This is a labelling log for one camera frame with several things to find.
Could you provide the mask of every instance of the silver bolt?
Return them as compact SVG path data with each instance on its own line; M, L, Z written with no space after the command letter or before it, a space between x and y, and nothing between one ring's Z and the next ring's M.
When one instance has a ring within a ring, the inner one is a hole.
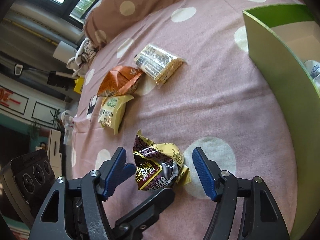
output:
M261 183L261 182L262 182L262 178L259 177L259 176L255 176L255 177L254 177L254 181L255 181L255 182L258 182L258 183Z
M59 178L57 178L57 182L58 183L62 183L62 182L65 182L65 178L64 177L59 177Z
M121 224L121 225L119 225L119 229L121 230L121 231L127 231L128 229L129 229L129 225L128 224Z
M147 228L146 225L142 225L142 226L139 227L140 230L145 230L146 228Z
M221 171L221 175L223 177L228 177L230 175L230 172L229 171Z
M97 171L97 170L90 171L90 176L91 177L98 176L98 174L99 174L99 171Z

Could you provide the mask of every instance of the bed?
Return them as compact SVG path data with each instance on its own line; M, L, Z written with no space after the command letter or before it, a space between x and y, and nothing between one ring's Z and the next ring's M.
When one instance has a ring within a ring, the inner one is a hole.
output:
M261 176L282 212L288 231L295 219L297 170L290 133L263 76L248 56L242 11L301 0L101 0L88 14L84 30L100 51L85 76L74 117L73 177L98 169L118 146L132 147L136 132L184 153L192 182L175 188L175 201L144 240L202 239L215 203L205 196L192 163L202 147L209 159L239 178ZM135 67L134 56L148 43L187 60L158 89L145 75L117 135L101 128L101 98L96 94L106 73L117 65ZM104 203L111 226L150 196L138 191L134 176ZM237 239L242 203L230 235Z

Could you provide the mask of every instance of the green box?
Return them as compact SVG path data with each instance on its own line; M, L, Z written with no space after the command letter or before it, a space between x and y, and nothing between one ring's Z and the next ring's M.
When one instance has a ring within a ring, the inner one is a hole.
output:
M320 209L320 93L303 65L307 59L320 61L320 28L301 4L252 8L243 15L249 56L276 96L291 133L298 202L290 237L298 240Z

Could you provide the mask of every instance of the black camera device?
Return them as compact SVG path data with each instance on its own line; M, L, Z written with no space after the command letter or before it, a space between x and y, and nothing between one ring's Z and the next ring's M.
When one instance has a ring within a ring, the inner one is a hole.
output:
M55 182L46 151L41 149L12 159L1 169L0 181L15 211L31 228Z

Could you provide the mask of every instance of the camera lens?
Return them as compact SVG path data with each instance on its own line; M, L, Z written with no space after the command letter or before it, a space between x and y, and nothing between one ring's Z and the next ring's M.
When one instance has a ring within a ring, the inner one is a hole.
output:
M33 166L33 175L35 176L36 181L40 185L44 183L44 174L39 164L36 164L35 166Z
M43 166L44 166L45 172L46 172L47 174L50 174L50 173L51 173L51 170L50 170L49 163L48 163L47 161L44 161Z
M29 192L29 193L33 193L35 191L35 185L33 184L33 181L30 177L29 174L25 173L22 177L23 179L23 185L24 187L26 188L26 190Z

